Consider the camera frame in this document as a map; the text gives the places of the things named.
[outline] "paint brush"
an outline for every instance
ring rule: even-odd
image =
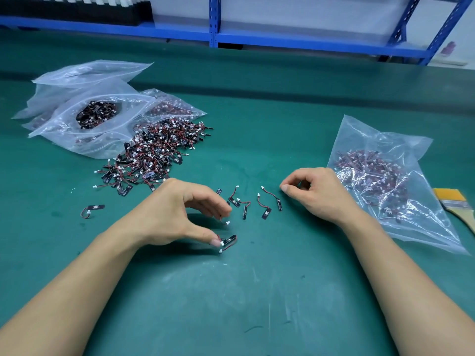
[[[459,190],[450,188],[434,188],[434,193],[442,206],[458,216],[475,234],[474,209]]]

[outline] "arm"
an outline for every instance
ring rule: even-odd
[[[188,237],[219,247],[215,233],[188,221],[185,207],[217,219],[231,212],[210,188],[168,179],[100,234],[0,329],[0,355],[81,355],[123,271],[142,245],[166,245]]]
[[[358,256],[401,355],[469,355],[475,323],[360,209],[329,168],[301,168],[281,189],[341,227]]]

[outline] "resealable bag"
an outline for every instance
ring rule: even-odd
[[[159,89],[146,89],[142,95],[152,96],[156,99],[143,115],[143,122],[155,123],[172,117],[188,121],[206,115],[206,112],[191,106],[179,97],[160,91]]]
[[[391,237],[468,253],[419,167],[431,143],[345,115],[328,167]]]
[[[32,81],[36,83],[35,95],[27,101],[27,108],[16,113],[13,118],[27,119],[53,112],[63,102],[83,93],[95,84],[114,78],[128,82],[150,65],[96,60],[47,72]]]
[[[108,102],[116,114],[91,129],[82,129],[76,117],[90,102]],[[93,158],[111,158],[123,151],[124,142],[135,134],[144,110],[156,99],[139,94],[119,79],[101,82],[60,105],[50,117],[39,115],[24,127],[32,130],[28,137],[41,135],[53,143]]]

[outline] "fingernail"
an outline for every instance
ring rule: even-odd
[[[210,245],[212,245],[214,247],[221,247],[221,241],[218,240],[218,239],[212,239],[211,242],[210,242]]]

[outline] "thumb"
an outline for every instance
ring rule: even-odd
[[[212,232],[210,229],[207,229],[206,227],[195,225],[192,222],[190,222],[188,226],[188,231],[185,236],[189,239],[200,241],[205,244],[210,244],[215,247],[221,246],[221,239],[217,234]]]
[[[287,196],[290,196],[297,201],[302,201],[303,198],[306,196],[306,193],[308,192],[300,190],[300,188],[295,187],[293,185],[282,185],[281,189],[285,192]]]

